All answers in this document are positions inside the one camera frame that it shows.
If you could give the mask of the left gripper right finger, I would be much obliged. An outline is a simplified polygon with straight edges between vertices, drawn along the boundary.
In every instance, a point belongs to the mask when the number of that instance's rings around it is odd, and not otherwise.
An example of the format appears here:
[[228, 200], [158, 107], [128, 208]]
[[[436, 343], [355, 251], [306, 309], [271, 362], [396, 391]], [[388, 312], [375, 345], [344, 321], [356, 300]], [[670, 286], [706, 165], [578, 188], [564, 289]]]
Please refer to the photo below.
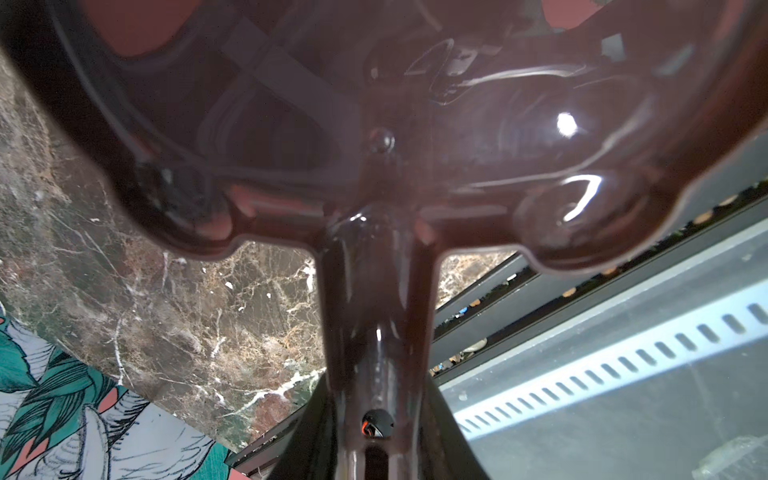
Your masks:
[[419, 478], [489, 479], [431, 377], [426, 378], [419, 419]]

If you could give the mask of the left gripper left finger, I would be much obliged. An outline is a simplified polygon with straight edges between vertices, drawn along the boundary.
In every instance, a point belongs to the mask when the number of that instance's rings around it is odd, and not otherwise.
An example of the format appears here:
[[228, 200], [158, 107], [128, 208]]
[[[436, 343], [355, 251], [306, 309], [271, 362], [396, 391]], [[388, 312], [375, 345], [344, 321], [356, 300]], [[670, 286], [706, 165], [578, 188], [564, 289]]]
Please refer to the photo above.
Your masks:
[[335, 471], [336, 412], [323, 375], [269, 479], [328, 480], [334, 478]]

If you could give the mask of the dark brown dustpan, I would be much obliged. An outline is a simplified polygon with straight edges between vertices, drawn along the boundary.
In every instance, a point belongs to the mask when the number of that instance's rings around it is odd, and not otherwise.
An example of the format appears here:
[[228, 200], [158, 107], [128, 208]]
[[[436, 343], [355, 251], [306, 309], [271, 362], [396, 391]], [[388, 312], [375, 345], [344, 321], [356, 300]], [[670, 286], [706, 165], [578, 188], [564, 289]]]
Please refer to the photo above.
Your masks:
[[1, 45], [151, 239], [313, 254], [333, 479], [420, 479], [445, 256], [628, 259], [767, 114], [763, 1], [5, 1]]

